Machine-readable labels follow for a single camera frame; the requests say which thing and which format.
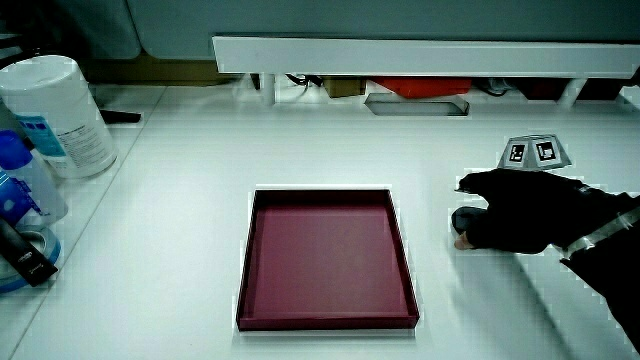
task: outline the maroon tray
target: maroon tray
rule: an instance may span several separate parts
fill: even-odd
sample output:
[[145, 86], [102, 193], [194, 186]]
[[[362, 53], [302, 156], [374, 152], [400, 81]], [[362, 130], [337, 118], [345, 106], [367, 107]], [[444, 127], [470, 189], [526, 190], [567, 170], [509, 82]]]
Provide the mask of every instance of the maroon tray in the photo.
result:
[[414, 328], [388, 190], [258, 190], [236, 322], [244, 330]]

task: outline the black sleeve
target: black sleeve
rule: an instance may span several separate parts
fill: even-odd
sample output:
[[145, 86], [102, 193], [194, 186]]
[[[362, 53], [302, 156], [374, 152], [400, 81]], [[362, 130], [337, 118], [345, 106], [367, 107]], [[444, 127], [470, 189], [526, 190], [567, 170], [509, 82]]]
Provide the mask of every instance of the black sleeve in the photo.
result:
[[640, 222], [575, 252], [561, 262], [606, 300], [611, 314], [640, 350]]

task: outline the tray rim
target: tray rim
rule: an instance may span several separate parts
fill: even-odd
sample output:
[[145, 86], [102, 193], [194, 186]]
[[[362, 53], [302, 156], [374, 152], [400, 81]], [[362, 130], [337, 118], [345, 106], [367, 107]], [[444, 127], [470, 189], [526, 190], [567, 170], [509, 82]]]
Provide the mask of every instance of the tray rim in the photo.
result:
[[[394, 243], [394, 252], [396, 255], [396, 262], [398, 264], [398, 270], [400, 271], [401, 282], [403, 285], [403, 292], [405, 303], [407, 305], [407, 315], [380, 315], [380, 316], [362, 316], [362, 317], [334, 317], [334, 316], [318, 316], [318, 317], [296, 317], [296, 318], [288, 318], [281, 319], [283, 323], [294, 324], [294, 326], [265, 326], [266, 322], [273, 322], [273, 319], [259, 319], [254, 317], [243, 317], [242, 313], [246, 306], [247, 301], [247, 290], [248, 290], [248, 282], [250, 277], [250, 266], [251, 264], [251, 256], [254, 248], [254, 238], [256, 232], [256, 217], [259, 209], [259, 201], [260, 194], [262, 197], [266, 196], [266, 194], [271, 193], [293, 193], [293, 192], [376, 192], [384, 194], [384, 207], [387, 211], [387, 216], [389, 218], [389, 227], [392, 233], [392, 239]], [[257, 187], [253, 191], [253, 201], [251, 207], [251, 217], [249, 224], [249, 232], [247, 237], [247, 243], [244, 254], [243, 261], [243, 269], [242, 269], [242, 280], [240, 284], [240, 289], [238, 293], [238, 302], [236, 307], [236, 326], [239, 331], [283, 331], [283, 330], [353, 330], [353, 329], [413, 329], [415, 328], [418, 320], [420, 319], [420, 313], [418, 304], [416, 301], [415, 289], [413, 282], [411, 280], [411, 273], [409, 271], [409, 265], [407, 262], [407, 255], [405, 254], [405, 249], [402, 241], [402, 234], [399, 228], [399, 221], [397, 211], [393, 204], [393, 199], [391, 195], [391, 190], [389, 187]], [[295, 326], [295, 323], [303, 323], [303, 322], [311, 322], [318, 323], [318, 326], [313, 328], [307, 328], [304, 326]], [[369, 323], [367, 327], [335, 327], [336, 323], [340, 322], [351, 322], [351, 323]], [[393, 323], [393, 326], [383, 326], [386, 323]]]

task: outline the red object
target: red object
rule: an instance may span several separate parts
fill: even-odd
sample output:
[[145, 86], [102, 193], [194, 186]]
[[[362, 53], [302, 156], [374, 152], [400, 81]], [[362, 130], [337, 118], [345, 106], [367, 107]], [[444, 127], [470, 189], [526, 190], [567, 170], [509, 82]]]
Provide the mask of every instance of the red object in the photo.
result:
[[407, 99], [466, 94], [470, 78], [376, 76], [374, 82]]
[[388, 190], [258, 190], [236, 321], [244, 330], [414, 328]]
[[528, 100], [555, 100], [562, 96], [569, 79], [515, 78], [512, 80]]

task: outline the black glove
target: black glove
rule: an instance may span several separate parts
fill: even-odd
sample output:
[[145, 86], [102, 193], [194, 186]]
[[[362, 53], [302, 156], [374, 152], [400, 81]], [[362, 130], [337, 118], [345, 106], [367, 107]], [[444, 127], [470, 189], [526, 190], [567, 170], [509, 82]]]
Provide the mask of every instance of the black glove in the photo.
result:
[[469, 243], [527, 254], [539, 253], [549, 244], [566, 248], [640, 205], [626, 193], [611, 195], [579, 180], [540, 171], [469, 174], [457, 191], [478, 194], [489, 203], [486, 211], [473, 214], [468, 228], [457, 229], [466, 232]]

